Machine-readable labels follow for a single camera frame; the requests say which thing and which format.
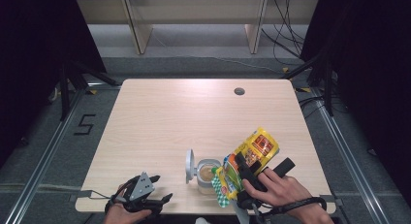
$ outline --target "cable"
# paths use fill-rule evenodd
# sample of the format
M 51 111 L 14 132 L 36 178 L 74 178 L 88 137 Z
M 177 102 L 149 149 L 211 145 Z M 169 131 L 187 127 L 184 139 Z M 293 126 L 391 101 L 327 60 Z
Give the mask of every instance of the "cable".
M 95 214 L 96 214 L 96 213 L 90 213 L 90 215 L 87 217 L 87 219 L 85 219 L 84 224 L 89 223 L 89 222 L 92 220 L 92 218 L 93 218 L 93 216 L 94 216 Z
M 319 106 L 319 107 L 317 107 L 315 110 L 313 110 L 310 114 L 308 114 L 308 115 L 306 115 L 305 117 L 304 117 L 304 119 L 307 119 L 307 118 L 309 118 L 313 113 L 315 113 L 316 111 L 318 111 L 320 108 L 322 108 L 322 107 L 324 107 L 324 105 L 321 105 L 321 106 Z
M 285 50 L 287 50 L 288 52 L 290 52 L 291 54 L 293 54 L 295 57 L 300 57 L 298 54 L 296 54 L 295 52 L 291 51 L 289 48 L 286 48 L 284 45 L 280 44 L 279 42 L 275 41 L 271 36 L 269 36 L 269 34 L 266 33 L 266 31 L 262 28 L 261 31 L 274 43 L 276 43 L 277 45 L 279 45 L 280 47 L 284 48 Z
M 91 192 L 96 193 L 96 194 L 98 194 L 98 195 L 100 195 L 100 196 L 102 196 L 102 197 L 101 197 L 101 198 L 92 198 L 92 197 L 89 197 L 89 199 L 99 200 L 99 199 L 109 199 L 109 198 L 110 198 L 110 197 L 108 197 L 108 196 L 106 196 L 106 195 L 103 195 L 103 194 L 101 194 L 101 193 L 99 193 L 99 192 L 96 192 L 96 191 L 94 191 L 94 190 L 91 190 Z
M 277 36 L 276 36 L 275 40 L 274 40 L 273 38 L 269 37 L 268 34 L 265 33 L 265 31 L 264 31 L 264 33 L 274 42 L 274 47 L 273 47 L 272 53 L 273 53 L 274 58 L 275 58 L 276 61 L 278 61 L 279 63 L 282 63 L 282 64 L 284 64 L 284 65 L 299 65 L 299 64 L 290 64 L 290 63 L 282 62 L 282 61 L 280 61 L 280 60 L 277 58 L 277 56 L 276 56 L 276 53 L 275 53 L 275 46 L 276 46 L 276 45 L 281 46 L 282 48 L 286 49 L 286 50 L 289 51 L 289 52 L 291 51 L 290 49 L 285 48 L 284 46 L 282 46 L 282 45 L 280 45 L 280 44 L 278 43 L 278 38 L 279 38 L 279 36 L 282 36 L 282 37 L 284 37 L 285 39 L 293 42 L 293 44 L 294 44 L 294 46 L 295 46 L 295 48 L 296 48 L 297 53 L 292 52 L 292 54 L 293 54 L 296 58 L 300 58 L 301 48 L 300 48 L 300 45 L 299 45 L 300 42 L 298 42 L 297 39 L 294 37 L 294 31 L 293 31 L 293 29 L 291 28 L 291 26 L 289 26 L 289 23 L 287 23 L 287 20 L 286 20 L 286 17 L 288 17 L 288 19 L 290 19 L 290 12 L 289 12 L 290 0 L 286 0 L 286 14 L 285 14 L 285 16 L 284 16 L 283 13 L 281 12 L 281 9 L 279 8 L 277 1 L 274 0 L 274 2 L 275 2 L 275 5 L 276 5 L 276 7 L 277 7 L 277 10 L 278 10 L 278 12 L 280 13 L 281 18 L 282 18 L 283 21 L 282 21 L 282 24 L 281 24 L 281 27 L 280 27 L 279 30 L 278 30 L 278 29 L 276 28 L 276 26 L 274 25 L 274 28 L 275 28 L 275 30 L 277 31 Z M 285 36 L 281 33 L 282 28 L 284 27 L 284 25 L 286 25 L 286 27 L 289 29 L 290 34 L 291 34 L 291 36 L 292 36 L 292 39 L 289 39 L 289 38 L 285 37 Z
M 159 42 L 163 47 L 168 48 L 168 46 L 167 46 L 166 44 L 164 44 L 162 41 L 160 41 L 160 40 L 157 38 L 157 36 L 154 34 L 154 31 L 151 33 L 151 35 L 152 35 L 152 36 L 154 37 L 154 39 L 155 39 L 157 42 Z M 170 53 L 170 55 L 173 56 L 173 57 L 193 57 L 193 58 L 201 58 L 201 57 L 192 56 L 192 55 L 175 55 L 175 54 L 173 54 L 173 53 Z M 239 62 L 239 61 L 235 61 L 235 60 L 224 59 L 224 58 L 221 58 L 221 57 L 206 57 L 206 58 L 212 58 L 212 59 L 216 59 L 216 60 L 224 61 L 224 62 L 237 63 L 237 64 L 240 64 L 240 65 L 243 65 L 243 66 L 247 66 L 247 67 L 251 67 L 251 68 L 266 69 L 266 70 L 270 70 L 270 71 L 275 72 L 276 74 L 280 74 L 280 75 L 283 74 L 283 73 L 281 73 L 281 72 L 275 71 L 274 69 L 272 69 L 272 68 L 270 68 L 270 67 L 254 66 L 254 65 L 246 64 L 246 63 Z

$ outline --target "metal lid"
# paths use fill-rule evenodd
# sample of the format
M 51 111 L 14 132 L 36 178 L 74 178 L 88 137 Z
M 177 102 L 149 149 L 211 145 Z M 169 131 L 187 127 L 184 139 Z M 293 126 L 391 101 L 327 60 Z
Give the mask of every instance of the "metal lid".
M 185 157 L 185 183 L 188 183 L 196 175 L 197 169 L 194 168 L 194 153 L 193 149 L 187 150 Z

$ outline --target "yellow snack bag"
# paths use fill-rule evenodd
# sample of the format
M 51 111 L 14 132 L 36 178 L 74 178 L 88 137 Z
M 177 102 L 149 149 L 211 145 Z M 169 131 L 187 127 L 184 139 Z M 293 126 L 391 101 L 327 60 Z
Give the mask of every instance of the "yellow snack bag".
M 279 151 L 278 143 L 263 128 L 259 127 L 233 153 L 225 159 L 223 166 L 216 172 L 221 182 L 221 191 L 229 199 L 236 199 L 237 193 L 243 190 L 241 178 L 238 174 L 238 165 L 235 157 L 241 153 L 256 176 Z

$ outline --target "hole in table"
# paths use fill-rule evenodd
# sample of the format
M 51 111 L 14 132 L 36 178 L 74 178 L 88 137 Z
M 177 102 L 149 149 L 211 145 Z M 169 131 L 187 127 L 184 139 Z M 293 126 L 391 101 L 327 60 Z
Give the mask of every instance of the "hole in table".
M 237 87 L 236 89 L 234 89 L 234 93 L 236 95 L 243 95 L 245 93 L 245 90 L 242 87 Z

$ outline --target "gray floor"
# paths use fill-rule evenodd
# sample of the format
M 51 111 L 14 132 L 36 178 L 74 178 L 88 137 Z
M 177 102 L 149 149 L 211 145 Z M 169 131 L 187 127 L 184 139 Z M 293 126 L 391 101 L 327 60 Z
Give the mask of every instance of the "gray floor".
M 274 36 L 271 26 L 264 28 Z M 128 26 L 90 26 L 90 30 L 109 75 L 119 81 L 127 78 L 276 79 L 282 75 L 283 68 L 296 67 L 275 60 L 273 44 L 263 35 L 258 53 L 250 54 L 244 29 L 239 25 L 154 26 L 153 35 L 144 55 L 135 54 Z M 303 36 L 306 26 L 295 26 L 295 30 Z M 293 46 L 287 40 L 281 41 L 287 47 Z M 280 48 L 275 52 L 282 62 L 300 63 L 290 53 Z M 305 79 L 308 73 L 309 71 L 295 77 L 292 80 L 293 86 L 307 87 Z M 91 83 L 99 82 L 93 78 L 88 80 Z M 64 132 L 56 152 L 52 155 L 49 167 L 45 170 L 21 223 L 85 223 L 89 217 L 90 213 L 76 211 L 73 195 L 76 195 L 81 188 L 118 94 L 118 89 L 96 89 L 96 94 L 87 93 L 80 96 L 79 105 L 68 123 L 67 131 Z M 310 92 L 296 94 L 299 100 L 313 95 Z M 388 216 L 389 223 L 411 223 L 409 206 L 398 193 L 378 157 L 366 151 L 369 145 L 356 121 L 337 98 L 332 102 L 333 119 L 353 152 L 371 191 Z M 302 113 L 330 188 L 341 203 L 332 216 L 339 217 L 340 223 L 386 223 L 375 221 L 373 218 L 318 105 L 311 102 L 304 107 Z M 1 169 L 1 223 L 5 222 L 24 185 L 36 170 L 43 152 L 60 124 L 60 114 L 59 99 L 45 107 L 27 135 L 30 144 L 17 148 Z M 84 131 L 79 127 L 84 114 L 95 114 L 94 117 L 87 119 L 93 124 L 93 128 L 89 135 L 77 136 L 75 133 Z M 96 214 L 89 223 L 102 223 L 103 217 L 102 213 Z M 273 221 L 274 223 L 298 223 L 287 216 L 276 216 Z

